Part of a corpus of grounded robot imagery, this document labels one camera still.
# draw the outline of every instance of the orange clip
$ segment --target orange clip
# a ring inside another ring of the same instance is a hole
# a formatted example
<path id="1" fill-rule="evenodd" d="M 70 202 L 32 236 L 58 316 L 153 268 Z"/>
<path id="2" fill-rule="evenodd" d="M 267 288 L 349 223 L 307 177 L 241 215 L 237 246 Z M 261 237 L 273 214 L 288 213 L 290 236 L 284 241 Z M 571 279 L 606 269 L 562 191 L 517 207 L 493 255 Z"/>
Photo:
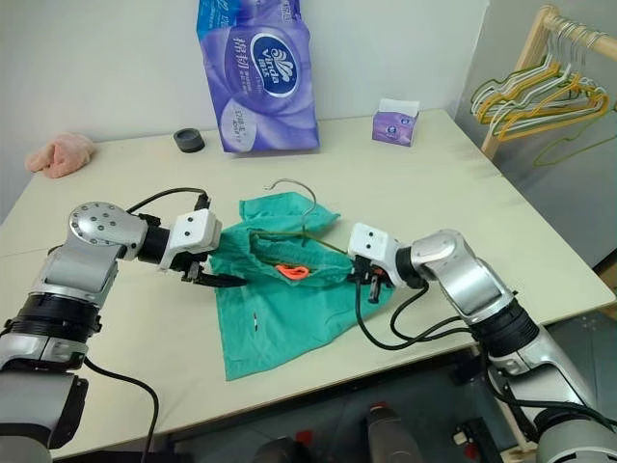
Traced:
<path id="1" fill-rule="evenodd" d="M 292 267 L 290 265 L 280 263 L 279 265 L 275 265 L 275 268 L 289 280 L 303 280 L 310 274 L 310 270 L 302 265 Z"/>

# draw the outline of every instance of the black tape roll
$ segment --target black tape roll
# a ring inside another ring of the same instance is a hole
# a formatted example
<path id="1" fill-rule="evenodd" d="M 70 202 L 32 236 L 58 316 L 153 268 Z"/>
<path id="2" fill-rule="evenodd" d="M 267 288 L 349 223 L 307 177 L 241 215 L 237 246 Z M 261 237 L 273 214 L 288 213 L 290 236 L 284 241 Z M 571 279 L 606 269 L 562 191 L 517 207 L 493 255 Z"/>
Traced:
<path id="1" fill-rule="evenodd" d="M 181 128 L 174 134 L 174 140 L 182 152 L 196 152 L 205 147 L 201 134 L 195 128 Z"/>

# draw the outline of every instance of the vinda logo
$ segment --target vinda logo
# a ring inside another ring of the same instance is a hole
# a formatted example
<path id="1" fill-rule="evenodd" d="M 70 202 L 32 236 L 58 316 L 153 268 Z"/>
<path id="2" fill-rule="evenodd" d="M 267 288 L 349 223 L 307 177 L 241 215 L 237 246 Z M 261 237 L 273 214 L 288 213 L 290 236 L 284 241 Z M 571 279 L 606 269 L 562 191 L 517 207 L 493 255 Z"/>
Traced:
<path id="1" fill-rule="evenodd" d="M 283 41 L 270 34 L 257 34 L 251 41 L 251 55 L 269 95 L 282 98 L 295 90 L 298 67 Z"/>

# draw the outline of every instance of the black cable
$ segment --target black cable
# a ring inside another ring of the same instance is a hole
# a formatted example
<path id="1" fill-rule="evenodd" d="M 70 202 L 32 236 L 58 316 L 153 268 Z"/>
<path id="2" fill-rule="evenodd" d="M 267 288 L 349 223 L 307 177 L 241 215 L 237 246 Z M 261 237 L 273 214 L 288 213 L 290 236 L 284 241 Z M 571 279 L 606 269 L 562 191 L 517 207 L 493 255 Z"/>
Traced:
<path id="1" fill-rule="evenodd" d="M 140 388 L 145 390 L 148 394 L 150 394 L 150 397 L 152 397 L 152 404 L 154 406 L 153 407 L 154 410 L 152 412 L 152 421 L 150 422 L 148 436 L 146 437 L 146 444 L 144 445 L 144 450 L 142 451 L 142 458 L 140 460 L 141 463 L 146 463 L 146 459 L 148 458 L 148 452 L 150 450 L 150 443 L 152 442 L 152 434 L 154 434 L 154 427 L 156 426 L 156 421 L 158 420 L 158 408 L 159 408 L 158 395 L 156 395 L 156 392 L 154 391 L 153 388 L 151 388 L 148 384 L 144 383 L 143 381 L 103 369 L 93 364 L 93 362 L 88 357 L 84 359 L 84 365 L 88 367 L 89 369 L 91 369 L 92 371 L 98 374 L 102 374 L 103 376 L 108 376 L 113 379 L 118 379 L 120 381 L 124 381 L 126 383 L 139 386 Z"/>
<path id="2" fill-rule="evenodd" d="M 428 342 L 430 340 L 440 340 L 441 338 L 445 338 L 446 336 L 449 336 L 449 335 L 454 335 L 455 333 L 470 333 L 470 330 L 468 328 L 461 327 L 461 328 L 452 328 L 450 330 L 445 330 L 441 333 L 438 333 L 437 335 L 428 336 L 445 325 L 454 323 L 455 321 L 461 321 L 461 318 L 459 316 L 451 316 L 450 318 L 442 320 L 439 323 L 430 327 L 424 333 L 421 333 L 416 337 L 407 336 L 401 333 L 400 331 L 398 331 L 398 329 L 396 328 L 396 320 L 398 319 L 398 316 L 401 315 L 403 311 L 407 309 L 407 307 L 409 307 L 417 299 L 419 299 L 424 294 L 426 294 L 426 292 L 428 291 L 428 287 L 429 287 L 428 282 L 424 282 L 424 284 L 422 285 L 422 290 L 419 293 L 414 294 L 412 297 L 407 299 L 405 302 L 403 302 L 400 306 L 396 308 L 396 310 L 394 311 L 394 314 L 389 320 L 389 328 L 391 329 L 391 331 L 401 340 L 415 340 L 417 342 Z"/>
<path id="3" fill-rule="evenodd" d="M 414 301 L 416 301 L 418 298 L 422 297 L 426 291 L 428 290 L 428 284 L 426 286 L 424 286 L 422 288 L 422 290 L 418 293 L 415 294 L 414 296 L 410 297 L 407 301 L 405 301 L 403 304 L 401 304 L 395 311 L 395 315 L 396 317 L 398 317 L 400 315 L 400 313 L 407 308 L 410 304 L 412 304 Z M 377 340 L 369 331 L 368 328 L 366 328 L 366 325 L 364 324 L 364 320 L 362 320 L 362 283 L 360 281 L 356 281 L 356 320 L 358 321 L 358 326 L 360 326 L 360 329 L 362 330 L 362 332 L 364 333 L 364 335 L 368 338 L 368 340 L 370 340 L 373 344 L 375 344 L 377 347 L 381 348 L 381 349 L 385 349 L 385 350 L 401 350 L 401 349 L 405 349 L 411 345 L 414 345 L 417 342 L 424 342 L 426 340 L 435 340 L 435 339 L 439 339 L 442 338 L 443 336 L 447 336 L 448 334 L 452 334 L 452 333 L 439 333 L 437 335 L 434 335 L 433 337 L 430 337 L 429 335 L 431 335 L 432 333 L 434 333 L 435 331 L 439 330 L 440 328 L 442 328 L 444 325 L 448 324 L 448 323 L 452 323 L 453 321 L 457 321 L 460 318 L 458 316 L 456 317 L 451 317 L 451 318 L 447 318 L 446 320 L 440 321 L 439 323 L 431 326 L 430 328 L 428 328 L 427 330 L 425 330 L 424 332 L 420 333 L 419 335 L 417 335 L 416 337 L 412 338 L 412 337 L 405 337 L 404 339 L 406 339 L 405 342 L 401 342 L 400 344 L 384 344 L 383 342 L 380 342 L 379 340 Z M 393 325 L 393 322 L 396 321 L 396 318 L 394 317 L 394 315 L 392 316 L 392 318 L 390 319 L 390 328 Z M 454 330 L 450 330 L 456 333 L 469 333 L 469 330 L 467 328 L 457 328 Z"/>
<path id="4" fill-rule="evenodd" d="M 182 186 L 182 187 L 179 187 L 179 188 L 171 188 L 169 190 L 164 190 L 164 191 L 161 191 L 159 193 L 156 193 L 155 195 L 152 195 L 149 198 L 145 198 L 143 201 L 140 201 L 137 204 L 129 207 L 126 210 L 126 212 L 128 212 L 129 214 L 132 214 L 137 209 L 140 209 L 140 208 L 144 207 L 146 204 L 150 204 L 153 201 L 158 200 L 159 198 L 163 198 L 164 196 L 168 196 L 168 195 L 173 195 L 175 193 L 198 193 L 200 195 L 207 196 L 205 191 L 203 191 L 201 188 L 192 188 L 190 186 Z"/>
<path id="5" fill-rule="evenodd" d="M 521 400 L 514 397 L 508 397 L 503 395 L 500 391 L 498 391 L 491 380 L 491 376 L 489 374 L 489 359 L 488 354 L 484 346 L 480 346 L 480 356 L 482 361 L 482 369 L 484 371 L 484 381 L 486 382 L 487 387 L 492 395 L 495 398 L 503 403 L 507 403 L 508 405 L 513 405 L 516 407 L 529 407 L 529 408 L 559 408 L 562 410 L 571 410 L 573 412 L 578 412 L 581 415 L 586 415 L 590 418 L 593 418 L 596 422 L 606 426 L 611 431 L 612 426 L 611 423 L 615 423 L 615 420 L 609 420 L 600 412 L 586 407 L 585 405 L 580 405 L 578 403 L 573 402 L 559 402 L 559 401 L 548 401 L 548 400 Z"/>

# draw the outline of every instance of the table surface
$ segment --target table surface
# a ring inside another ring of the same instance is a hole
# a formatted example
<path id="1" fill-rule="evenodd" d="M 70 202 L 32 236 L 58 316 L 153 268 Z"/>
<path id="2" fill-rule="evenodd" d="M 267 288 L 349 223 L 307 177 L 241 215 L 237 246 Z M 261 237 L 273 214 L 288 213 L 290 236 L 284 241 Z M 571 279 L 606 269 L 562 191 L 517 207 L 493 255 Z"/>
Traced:
<path id="1" fill-rule="evenodd" d="M 211 209 L 224 226 L 230 226 L 239 221 L 239 200 L 262 195 L 262 187 L 280 177 L 305 182 L 319 203 L 341 213 L 326 237 L 339 247 L 346 247 L 359 221 L 408 242 L 442 228 L 459 230 L 476 254 L 520 292 L 519 300 L 538 322 L 614 300 L 443 110 L 421 113 L 411 149 L 371 141 L 370 133 L 370 118 L 322 122 L 319 152 L 260 157 L 223 153 L 216 131 L 204 132 L 206 149 L 193 154 L 178 151 L 172 136 L 98 144 L 84 169 L 54 180 L 34 176 L 0 228 L 0 317 L 14 316 L 21 307 L 47 249 L 64 242 L 67 215 L 77 204 L 129 206 L 166 188 L 198 186 L 211 195 Z M 175 195 L 146 211 L 170 224 L 193 203 L 191 195 Z M 157 432 L 249 411 L 471 343 L 462 334 L 389 352 L 375 348 L 354 327 L 279 368 L 228 382 L 213 290 L 137 261 L 123 261 L 120 268 L 101 311 L 103 330 L 91 338 L 89 355 L 102 367 L 140 378 L 156 390 L 161 399 Z M 397 291 L 367 321 L 378 338 L 394 340 L 388 320 L 393 307 L 409 295 Z M 400 327 L 418 333 L 453 314 L 433 288 L 404 312 Z M 146 393 L 87 368 L 79 374 L 91 382 L 81 426 L 54 456 L 146 434 L 151 414 Z"/>

